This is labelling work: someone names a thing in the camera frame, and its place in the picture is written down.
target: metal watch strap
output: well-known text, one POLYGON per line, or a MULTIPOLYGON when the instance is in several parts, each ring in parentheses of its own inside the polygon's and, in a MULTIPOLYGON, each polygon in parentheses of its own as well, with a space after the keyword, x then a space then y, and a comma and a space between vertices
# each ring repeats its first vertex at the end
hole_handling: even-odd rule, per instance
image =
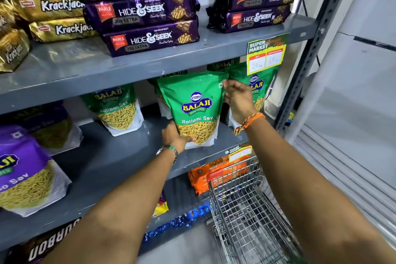
POLYGON ((173 163, 175 163, 176 160, 177 160, 177 156, 179 155, 179 153, 177 152, 176 147, 174 147, 174 146, 172 146, 172 145, 165 145, 165 146, 161 147, 160 150, 157 151, 157 155, 158 155, 162 150, 164 150, 165 148, 170 149, 170 150, 172 150, 172 151, 175 153, 175 160, 173 161, 173 163))

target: hand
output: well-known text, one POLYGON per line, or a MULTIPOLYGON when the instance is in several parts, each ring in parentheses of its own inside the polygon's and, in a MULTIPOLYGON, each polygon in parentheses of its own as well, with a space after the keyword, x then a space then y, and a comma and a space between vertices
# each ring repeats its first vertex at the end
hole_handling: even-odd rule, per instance
POLYGON ((178 153, 184 151, 187 142, 195 142, 197 139, 190 136, 180 136, 175 122, 170 122, 166 129, 162 130, 162 141, 164 145, 174 146, 178 153))
POLYGON ((230 105, 235 121, 242 124, 247 117, 258 113, 253 105, 251 87, 239 81, 224 80, 224 101, 230 105))

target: person's left hand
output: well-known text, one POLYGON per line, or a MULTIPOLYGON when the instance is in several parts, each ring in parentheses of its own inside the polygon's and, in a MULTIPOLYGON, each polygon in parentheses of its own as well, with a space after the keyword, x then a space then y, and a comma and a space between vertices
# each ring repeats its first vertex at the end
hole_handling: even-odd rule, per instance
POLYGON ((190 136, 179 135, 175 122, 171 121, 166 129, 162 130, 162 141, 164 145, 174 146, 178 153, 184 151, 187 142, 195 142, 197 139, 190 136))

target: shopping cart handle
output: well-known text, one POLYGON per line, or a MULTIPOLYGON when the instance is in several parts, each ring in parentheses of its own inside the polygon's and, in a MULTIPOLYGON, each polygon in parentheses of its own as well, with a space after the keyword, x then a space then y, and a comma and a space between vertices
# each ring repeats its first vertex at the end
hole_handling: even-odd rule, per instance
POLYGON ((219 178, 219 177, 222 177, 222 176, 223 176, 223 168, 220 168, 220 169, 218 169, 216 171, 208 173, 207 176, 206 176, 206 180, 208 182, 211 182, 211 181, 213 181, 213 179, 219 178))

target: forearm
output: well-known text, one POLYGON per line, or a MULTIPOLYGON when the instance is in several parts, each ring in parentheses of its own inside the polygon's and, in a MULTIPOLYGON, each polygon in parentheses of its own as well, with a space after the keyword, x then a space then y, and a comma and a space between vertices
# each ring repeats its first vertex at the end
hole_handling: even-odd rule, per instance
POLYGON ((132 263, 174 159, 174 152, 165 149, 113 189, 43 263, 132 263))
MULTIPOLYGON (((382 240, 352 202, 264 118, 252 122, 246 133, 277 201, 313 260, 323 261, 324 252, 329 260, 344 252, 340 245, 356 240, 382 240)), ((337 259, 338 263, 349 260, 337 259)))

